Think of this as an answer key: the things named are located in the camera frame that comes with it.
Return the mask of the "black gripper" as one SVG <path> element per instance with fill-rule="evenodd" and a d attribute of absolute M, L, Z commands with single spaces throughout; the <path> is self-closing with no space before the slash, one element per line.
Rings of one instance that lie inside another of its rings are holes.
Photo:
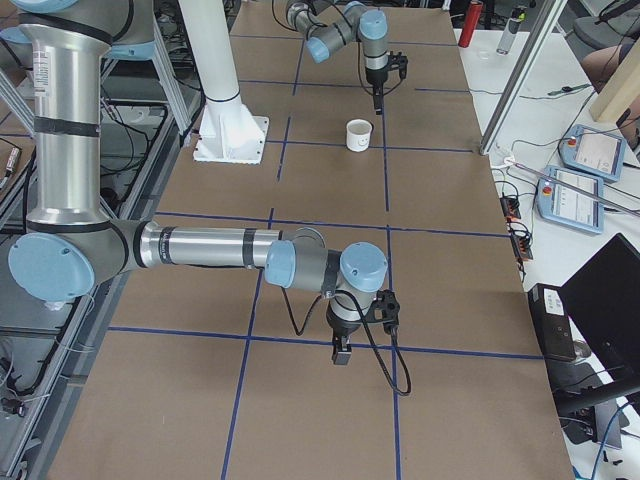
<path fill-rule="evenodd" d="M 365 77 L 372 87 L 372 100 L 376 115 L 384 113 L 384 85 L 388 80 L 388 68 L 365 68 Z"/>
<path fill-rule="evenodd" d="M 360 320 L 345 320 L 331 308 L 326 311 L 326 320 L 332 329 L 332 362 L 334 365 L 347 365 L 351 359 L 350 335 L 362 325 Z"/>

